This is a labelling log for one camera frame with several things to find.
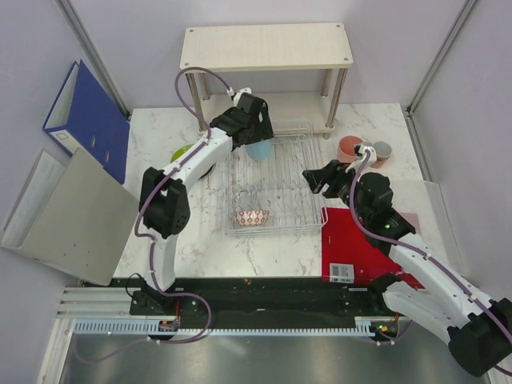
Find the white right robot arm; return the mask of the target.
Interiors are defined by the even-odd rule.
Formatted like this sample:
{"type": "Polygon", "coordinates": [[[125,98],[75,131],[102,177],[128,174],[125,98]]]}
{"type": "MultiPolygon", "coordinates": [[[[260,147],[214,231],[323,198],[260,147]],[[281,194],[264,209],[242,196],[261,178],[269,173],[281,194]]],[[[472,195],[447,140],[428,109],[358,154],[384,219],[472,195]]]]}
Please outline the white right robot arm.
{"type": "Polygon", "coordinates": [[[393,207],[387,177],[361,174],[337,160],[302,175],[312,193],[341,199],[367,242],[426,289],[419,293],[399,277],[385,274],[374,281],[378,288],[366,295],[372,313],[392,310],[407,316],[442,340],[468,374],[481,377],[500,368],[511,356],[511,301],[492,298],[438,260],[393,207]]]}

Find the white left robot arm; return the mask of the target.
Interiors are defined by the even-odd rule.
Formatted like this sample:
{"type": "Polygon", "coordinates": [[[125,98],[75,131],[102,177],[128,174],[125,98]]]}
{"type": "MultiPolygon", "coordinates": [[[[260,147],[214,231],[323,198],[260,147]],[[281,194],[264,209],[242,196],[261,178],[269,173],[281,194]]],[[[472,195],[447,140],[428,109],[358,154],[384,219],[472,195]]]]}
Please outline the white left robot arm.
{"type": "Polygon", "coordinates": [[[183,156],[161,170],[150,167],[145,171],[134,233],[150,240],[145,280],[153,290],[147,303],[157,314],[168,314],[176,303],[174,293],[167,289],[175,282],[178,236],[191,216],[191,188],[237,148],[273,136],[268,103],[251,93],[238,92],[232,107],[214,118],[183,156]]]}

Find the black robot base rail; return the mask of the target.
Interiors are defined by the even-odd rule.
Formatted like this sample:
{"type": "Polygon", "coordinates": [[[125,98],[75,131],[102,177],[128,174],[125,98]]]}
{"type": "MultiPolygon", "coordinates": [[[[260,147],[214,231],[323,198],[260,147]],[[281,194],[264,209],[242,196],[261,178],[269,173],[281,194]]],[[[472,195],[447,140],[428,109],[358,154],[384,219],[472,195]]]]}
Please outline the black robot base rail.
{"type": "Polygon", "coordinates": [[[312,278],[178,278],[165,295],[144,283],[130,314],[178,316],[193,328],[351,326],[357,317],[394,319],[372,286],[312,278]]]}

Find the red patterned bowl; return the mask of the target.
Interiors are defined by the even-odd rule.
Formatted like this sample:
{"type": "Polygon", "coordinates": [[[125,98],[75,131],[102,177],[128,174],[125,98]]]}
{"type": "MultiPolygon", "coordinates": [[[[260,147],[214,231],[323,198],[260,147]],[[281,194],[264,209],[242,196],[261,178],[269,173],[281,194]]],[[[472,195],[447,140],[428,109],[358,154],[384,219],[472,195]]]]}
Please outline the red patterned bowl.
{"type": "Polygon", "coordinates": [[[233,212],[234,222],[241,227],[262,226],[270,216],[268,210],[236,210],[233,212]]]}

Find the green plastic plate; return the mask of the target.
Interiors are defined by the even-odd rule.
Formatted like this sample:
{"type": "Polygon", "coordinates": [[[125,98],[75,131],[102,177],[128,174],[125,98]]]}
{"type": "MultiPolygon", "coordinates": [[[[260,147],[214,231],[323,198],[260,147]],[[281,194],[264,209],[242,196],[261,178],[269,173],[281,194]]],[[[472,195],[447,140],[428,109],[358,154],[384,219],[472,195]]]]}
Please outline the green plastic plate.
{"type": "MultiPolygon", "coordinates": [[[[194,145],[193,144],[187,144],[181,148],[179,148],[178,150],[176,150],[171,158],[170,158],[170,161],[171,162],[175,162],[177,160],[179,160],[190,148],[192,148],[194,145]]],[[[204,179],[205,177],[207,177],[212,171],[213,169],[215,168],[215,165],[212,165],[208,170],[207,172],[205,172],[199,179],[204,179]]]]}

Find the orange dotted mug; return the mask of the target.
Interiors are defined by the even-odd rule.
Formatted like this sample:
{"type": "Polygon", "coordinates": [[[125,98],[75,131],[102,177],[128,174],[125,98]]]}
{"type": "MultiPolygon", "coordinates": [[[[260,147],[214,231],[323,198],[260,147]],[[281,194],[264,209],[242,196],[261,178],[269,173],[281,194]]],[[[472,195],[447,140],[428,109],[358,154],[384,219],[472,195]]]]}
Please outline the orange dotted mug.
{"type": "Polygon", "coordinates": [[[377,160],[370,167],[373,169],[379,169],[391,157],[392,146],[384,141],[373,142],[371,146],[375,149],[377,160]]]}

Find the pink plastic tumbler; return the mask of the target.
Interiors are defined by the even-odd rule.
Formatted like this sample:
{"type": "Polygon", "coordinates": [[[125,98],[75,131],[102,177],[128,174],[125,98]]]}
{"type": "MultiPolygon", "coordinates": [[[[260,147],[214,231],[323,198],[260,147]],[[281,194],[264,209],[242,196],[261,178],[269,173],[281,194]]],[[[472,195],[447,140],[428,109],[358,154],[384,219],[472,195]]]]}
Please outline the pink plastic tumbler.
{"type": "Polygon", "coordinates": [[[358,156],[355,152],[355,147],[362,143],[362,139],[349,135],[340,139],[338,143],[337,160],[344,163],[352,163],[358,156]]]}

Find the blue ceramic mug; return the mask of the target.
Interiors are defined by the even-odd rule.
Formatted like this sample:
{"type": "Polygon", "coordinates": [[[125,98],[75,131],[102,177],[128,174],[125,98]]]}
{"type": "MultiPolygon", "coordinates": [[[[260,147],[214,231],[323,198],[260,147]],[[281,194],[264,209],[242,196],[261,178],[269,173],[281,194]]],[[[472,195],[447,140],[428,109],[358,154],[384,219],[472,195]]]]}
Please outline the blue ceramic mug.
{"type": "Polygon", "coordinates": [[[246,145],[246,152],[249,158],[256,162],[267,159],[272,153],[271,140],[263,140],[253,144],[246,145]]]}

